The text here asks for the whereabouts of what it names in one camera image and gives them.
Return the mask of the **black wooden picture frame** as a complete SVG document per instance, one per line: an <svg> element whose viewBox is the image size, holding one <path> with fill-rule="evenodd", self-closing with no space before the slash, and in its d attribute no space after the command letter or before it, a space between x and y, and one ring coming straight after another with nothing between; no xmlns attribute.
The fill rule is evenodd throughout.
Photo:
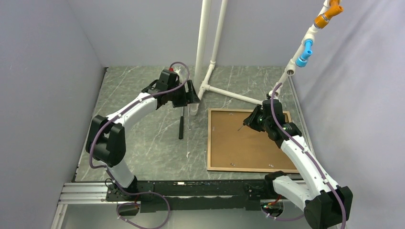
<svg viewBox="0 0 405 229"><path fill-rule="evenodd" d="M298 170L267 133L249 127L237 131L251 110L210 108L208 111L207 170L270 173Z"/></svg>

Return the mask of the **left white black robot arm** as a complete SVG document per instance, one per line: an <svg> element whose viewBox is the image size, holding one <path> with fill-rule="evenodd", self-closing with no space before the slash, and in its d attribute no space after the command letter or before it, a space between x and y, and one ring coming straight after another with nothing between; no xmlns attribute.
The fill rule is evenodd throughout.
<svg viewBox="0 0 405 229"><path fill-rule="evenodd" d="M138 191L137 178L124 160L126 154L126 128L133 127L143 117L172 103L174 108L200 102L193 82L187 78L181 82L171 68L164 69L159 79L142 89L140 94L120 110L107 115L96 115L91 122L85 150L93 160L101 162L111 179L119 186L118 194L124 200L132 200Z"/></svg>

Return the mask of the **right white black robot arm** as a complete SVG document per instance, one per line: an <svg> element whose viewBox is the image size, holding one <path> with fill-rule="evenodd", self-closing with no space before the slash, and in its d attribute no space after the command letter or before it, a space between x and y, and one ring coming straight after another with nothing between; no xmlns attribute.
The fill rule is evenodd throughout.
<svg viewBox="0 0 405 229"><path fill-rule="evenodd" d="M285 121L279 100L268 99L257 105L243 121L244 126L265 132L292 161L306 183L303 187L285 172L276 171L265 176L263 192L269 198L287 198L299 207L313 229L346 227L350 216L353 193L348 186L340 186L320 165L306 144L300 129Z"/></svg>

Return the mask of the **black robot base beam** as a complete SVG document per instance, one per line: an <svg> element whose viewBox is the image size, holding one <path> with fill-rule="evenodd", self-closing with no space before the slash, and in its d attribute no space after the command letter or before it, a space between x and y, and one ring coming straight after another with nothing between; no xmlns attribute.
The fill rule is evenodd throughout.
<svg viewBox="0 0 405 229"><path fill-rule="evenodd" d="M279 201L279 195L266 190L263 179L138 181L131 196L108 184L105 200L137 203L141 213L168 209L260 211L263 205Z"/></svg>

